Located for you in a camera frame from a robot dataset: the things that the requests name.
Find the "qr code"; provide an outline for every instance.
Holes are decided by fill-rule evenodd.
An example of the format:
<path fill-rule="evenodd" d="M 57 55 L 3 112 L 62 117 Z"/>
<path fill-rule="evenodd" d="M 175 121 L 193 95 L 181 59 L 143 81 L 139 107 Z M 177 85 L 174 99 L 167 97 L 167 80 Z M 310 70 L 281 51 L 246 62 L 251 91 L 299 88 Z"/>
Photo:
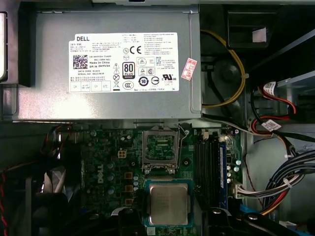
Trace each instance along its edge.
<path fill-rule="evenodd" d="M 88 55 L 74 55 L 73 56 L 73 69 L 87 69 L 88 68 Z"/>

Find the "power connector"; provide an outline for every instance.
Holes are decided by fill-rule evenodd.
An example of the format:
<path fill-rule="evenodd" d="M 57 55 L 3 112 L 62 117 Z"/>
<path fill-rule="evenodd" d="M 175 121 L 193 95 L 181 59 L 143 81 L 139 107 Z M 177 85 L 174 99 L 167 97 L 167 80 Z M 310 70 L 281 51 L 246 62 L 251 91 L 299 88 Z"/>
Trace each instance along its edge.
<path fill-rule="evenodd" d="M 233 197 L 235 199 L 244 199 L 244 196 L 240 195 L 239 192 L 238 192 L 238 188 L 239 187 L 242 187 L 243 188 L 243 184 L 241 184 L 240 182 L 238 181 L 233 181 L 232 182 L 232 193 L 233 193 Z"/>

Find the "metal bracket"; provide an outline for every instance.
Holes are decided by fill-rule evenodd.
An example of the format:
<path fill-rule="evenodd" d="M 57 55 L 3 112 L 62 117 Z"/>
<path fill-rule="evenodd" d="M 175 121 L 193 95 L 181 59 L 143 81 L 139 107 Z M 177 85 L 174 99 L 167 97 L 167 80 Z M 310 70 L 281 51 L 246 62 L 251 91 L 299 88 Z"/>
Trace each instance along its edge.
<path fill-rule="evenodd" d="M 171 160 L 151 160 L 148 159 L 148 136 L 173 136 L 174 145 L 173 152 L 174 158 Z M 154 126 L 152 129 L 142 132 L 142 171 L 148 175 L 151 169 L 165 168 L 169 174 L 175 174 L 175 170 L 178 168 L 178 153 L 179 153 L 179 131 L 174 131 L 169 127 L 159 129 L 158 126 Z"/>

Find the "screw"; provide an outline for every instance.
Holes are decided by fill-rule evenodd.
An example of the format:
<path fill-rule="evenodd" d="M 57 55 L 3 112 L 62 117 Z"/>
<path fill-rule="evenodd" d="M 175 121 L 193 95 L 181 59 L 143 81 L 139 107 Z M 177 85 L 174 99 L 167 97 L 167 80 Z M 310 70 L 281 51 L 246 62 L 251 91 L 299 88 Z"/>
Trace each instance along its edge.
<path fill-rule="evenodd" d="M 212 211 L 213 214 L 219 215 L 221 214 L 221 211 L 219 209 L 215 209 Z"/>
<path fill-rule="evenodd" d="M 250 220 L 258 220 L 258 217 L 255 216 L 255 215 L 248 215 L 248 218 L 249 218 Z"/>
<path fill-rule="evenodd" d="M 90 220 L 96 220 L 99 218 L 99 214 L 93 214 L 90 216 Z"/>

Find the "chip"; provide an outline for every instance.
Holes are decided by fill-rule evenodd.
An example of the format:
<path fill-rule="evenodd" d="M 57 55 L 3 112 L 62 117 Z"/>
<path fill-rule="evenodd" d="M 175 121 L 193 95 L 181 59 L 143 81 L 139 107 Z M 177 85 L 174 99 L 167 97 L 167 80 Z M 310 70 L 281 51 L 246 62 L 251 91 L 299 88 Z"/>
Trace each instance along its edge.
<path fill-rule="evenodd" d="M 132 172 L 126 172 L 126 173 L 124 174 L 124 178 L 125 178 L 125 179 L 132 179 Z"/>
<path fill-rule="evenodd" d="M 133 186 L 132 185 L 126 185 L 125 186 L 125 192 L 128 192 L 128 193 L 133 192 Z"/>
<path fill-rule="evenodd" d="M 150 225 L 188 224 L 188 185 L 186 183 L 150 184 Z"/>

